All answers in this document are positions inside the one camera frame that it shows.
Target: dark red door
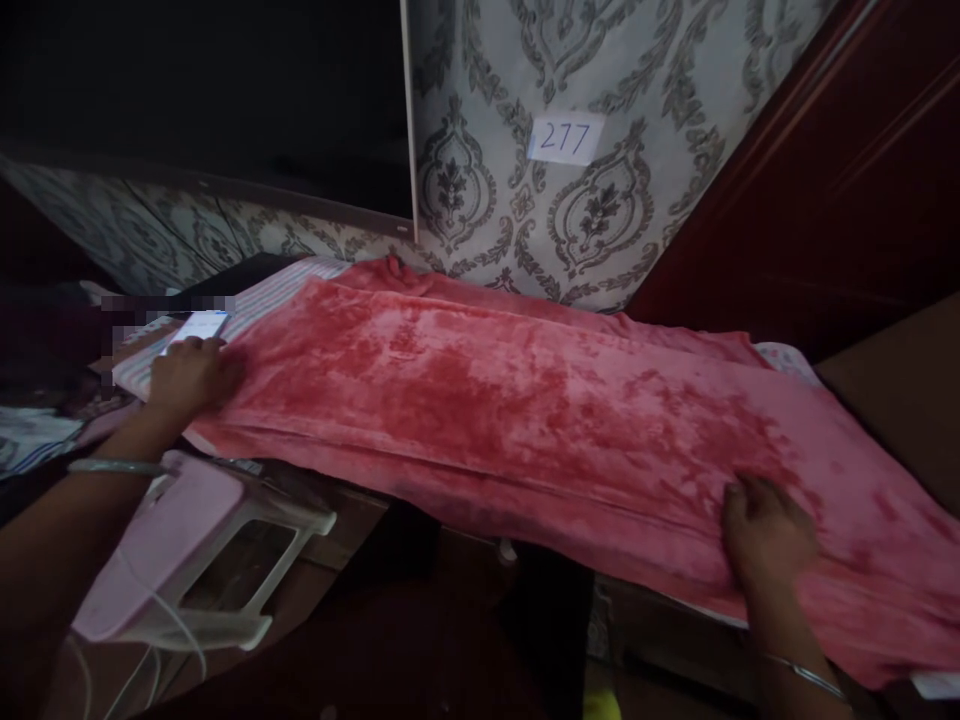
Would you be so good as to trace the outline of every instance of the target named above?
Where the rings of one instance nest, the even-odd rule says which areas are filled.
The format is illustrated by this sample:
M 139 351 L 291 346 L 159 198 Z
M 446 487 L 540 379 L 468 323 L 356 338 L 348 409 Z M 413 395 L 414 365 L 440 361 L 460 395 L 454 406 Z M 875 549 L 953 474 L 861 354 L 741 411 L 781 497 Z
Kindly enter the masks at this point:
M 631 317 L 818 360 L 960 289 L 960 3 L 869 5 L 839 4 Z

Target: bangle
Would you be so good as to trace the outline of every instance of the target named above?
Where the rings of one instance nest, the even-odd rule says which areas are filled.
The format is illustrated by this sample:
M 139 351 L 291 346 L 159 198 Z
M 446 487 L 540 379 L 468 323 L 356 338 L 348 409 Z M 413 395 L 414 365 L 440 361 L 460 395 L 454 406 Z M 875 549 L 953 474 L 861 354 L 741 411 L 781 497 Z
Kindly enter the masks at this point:
M 838 700 L 845 702 L 848 705 L 850 704 L 850 701 L 847 700 L 847 696 L 843 694 L 843 690 L 838 688 L 833 683 L 827 682 L 816 673 L 810 672 L 805 667 L 801 667 L 796 663 L 792 663 L 789 660 L 784 660 L 782 657 L 778 657 L 777 655 L 771 655 L 770 653 L 760 653 L 760 656 L 766 658 L 767 660 L 773 660 L 774 662 L 778 662 L 781 665 L 786 665 L 788 668 L 793 670 L 795 675 L 802 677 L 807 682 L 813 683 L 821 690 L 826 690 L 828 693 L 833 695 Z
M 127 475 L 146 475 L 149 478 L 158 478 L 167 474 L 167 469 L 154 463 L 131 462 L 129 460 L 99 460 L 97 458 L 83 458 L 74 460 L 67 466 L 69 472 L 115 472 Z

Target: fleece blanket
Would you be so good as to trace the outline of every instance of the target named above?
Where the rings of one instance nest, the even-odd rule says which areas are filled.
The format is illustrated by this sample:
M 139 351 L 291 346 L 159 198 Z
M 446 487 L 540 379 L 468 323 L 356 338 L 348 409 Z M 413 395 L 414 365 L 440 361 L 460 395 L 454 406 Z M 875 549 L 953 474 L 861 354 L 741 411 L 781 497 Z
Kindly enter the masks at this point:
M 192 428 L 218 454 L 314 468 L 734 617 L 723 487 L 735 469 L 771 477 L 817 523 L 799 592 L 831 658 L 869 687 L 960 669 L 960 523 L 745 336 L 383 262 L 307 279 L 228 351 L 248 379 Z

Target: tv screen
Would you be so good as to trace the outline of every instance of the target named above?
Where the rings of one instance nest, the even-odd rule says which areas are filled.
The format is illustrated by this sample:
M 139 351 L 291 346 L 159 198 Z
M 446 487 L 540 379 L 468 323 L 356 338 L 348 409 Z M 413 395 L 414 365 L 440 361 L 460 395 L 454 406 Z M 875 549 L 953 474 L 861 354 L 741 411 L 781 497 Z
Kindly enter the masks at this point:
M 0 152 L 414 238 L 401 0 L 14 0 Z

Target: patterned wallpaper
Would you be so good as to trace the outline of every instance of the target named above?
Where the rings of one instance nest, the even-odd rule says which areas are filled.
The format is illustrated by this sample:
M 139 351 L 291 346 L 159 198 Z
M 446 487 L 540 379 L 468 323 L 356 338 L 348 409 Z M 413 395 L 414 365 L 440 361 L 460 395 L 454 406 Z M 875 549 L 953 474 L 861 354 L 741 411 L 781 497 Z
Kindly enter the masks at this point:
M 261 250 L 419 268 L 619 309 L 833 0 L 411 0 L 420 246 L 317 218 L 15 164 L 7 180 L 125 290 Z M 606 115 L 588 167 L 527 159 L 544 111 Z

